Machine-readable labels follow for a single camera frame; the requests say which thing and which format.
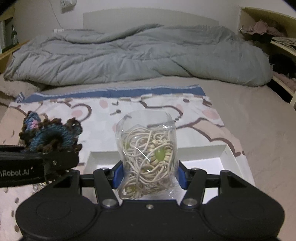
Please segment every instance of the white box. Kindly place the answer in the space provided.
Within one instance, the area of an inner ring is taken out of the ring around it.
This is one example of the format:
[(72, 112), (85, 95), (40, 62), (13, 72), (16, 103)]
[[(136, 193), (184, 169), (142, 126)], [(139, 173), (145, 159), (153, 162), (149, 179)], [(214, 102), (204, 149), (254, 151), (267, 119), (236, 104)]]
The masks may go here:
[[(221, 170), (229, 170), (243, 178), (232, 151), (228, 145), (212, 145), (202, 147), (178, 148), (178, 159), (188, 168), (197, 167), (205, 170), (208, 174), (220, 174)], [(108, 167), (112, 168), (120, 160), (118, 152), (90, 152), (84, 174), (91, 174), (94, 170)], [(142, 199), (176, 199), (181, 202), (186, 191), (177, 186), (171, 194), (161, 196), (144, 196)], [(207, 188), (203, 203), (217, 196), (217, 188)], [(83, 195), (91, 201), (96, 202), (94, 190), (83, 190)]]

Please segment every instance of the metal bolt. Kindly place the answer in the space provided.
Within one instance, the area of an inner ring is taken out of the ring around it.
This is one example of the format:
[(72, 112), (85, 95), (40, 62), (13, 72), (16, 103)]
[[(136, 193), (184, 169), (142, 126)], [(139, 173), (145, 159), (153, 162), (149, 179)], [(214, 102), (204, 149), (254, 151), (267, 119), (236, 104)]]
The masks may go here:
[(106, 207), (113, 207), (117, 204), (116, 200), (108, 198), (102, 201), (102, 204)]
[(147, 204), (147, 205), (146, 205), (146, 208), (148, 208), (148, 209), (153, 209), (154, 206), (153, 206), (152, 204)]
[(188, 207), (192, 207), (197, 204), (197, 200), (193, 198), (186, 198), (183, 200), (183, 204), (185, 204)]

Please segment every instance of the cartoon print mat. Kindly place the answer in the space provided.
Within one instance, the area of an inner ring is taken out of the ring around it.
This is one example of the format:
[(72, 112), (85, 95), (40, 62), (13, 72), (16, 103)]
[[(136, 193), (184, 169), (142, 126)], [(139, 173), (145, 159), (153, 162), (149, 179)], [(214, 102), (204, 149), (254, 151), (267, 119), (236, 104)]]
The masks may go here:
[[(207, 96), (185, 93), (145, 94), (134, 98), (65, 98), (33, 103), (11, 103), (0, 123), (0, 143), (18, 144), (18, 133), (29, 110), (36, 111), (41, 118), (61, 118), (62, 122), (76, 117), (83, 127), (83, 133), (78, 141), (83, 145), (78, 166), (82, 172), (90, 151), (117, 150), (115, 129), (119, 120), (125, 114), (144, 109), (166, 111), (172, 116), (177, 128), (178, 147), (228, 144), (244, 179), (254, 185), (239, 140), (224, 126)], [(0, 240), (17, 240), (21, 237), (14, 213), (17, 206), (29, 197), (32, 190), (32, 185), (0, 189), (0, 199), (4, 200), (0, 203)]]

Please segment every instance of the green bottle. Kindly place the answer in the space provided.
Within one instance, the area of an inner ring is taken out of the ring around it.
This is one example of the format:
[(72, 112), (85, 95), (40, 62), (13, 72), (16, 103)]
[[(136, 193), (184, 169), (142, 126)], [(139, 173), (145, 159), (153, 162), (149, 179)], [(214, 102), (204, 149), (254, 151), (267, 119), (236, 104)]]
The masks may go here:
[(17, 39), (17, 32), (13, 25), (11, 27), (12, 27), (12, 33), (11, 33), (12, 45), (17, 45), (19, 43)]

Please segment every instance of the wall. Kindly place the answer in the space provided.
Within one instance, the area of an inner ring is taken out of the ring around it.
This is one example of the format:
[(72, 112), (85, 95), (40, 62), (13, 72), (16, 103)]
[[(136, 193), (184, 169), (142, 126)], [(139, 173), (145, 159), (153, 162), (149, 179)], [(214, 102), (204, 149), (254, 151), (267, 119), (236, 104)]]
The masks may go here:
[(296, 11), (284, 0), (238, 0), (238, 5), (242, 7), (256, 7), (274, 12), (280, 12), (296, 18)]
[[(237, 29), (239, 15), (239, 7), (235, 4), (237, 0), (77, 0), (75, 8), (66, 13), (61, 12), (60, 0), (51, 2), (63, 28), (83, 28), (84, 12), (123, 7), (179, 10), (218, 20), (233, 31)], [(60, 28), (49, 0), (18, 0), (15, 3), (15, 16), (7, 26), (9, 41), (12, 24), (15, 25), (20, 42)]]

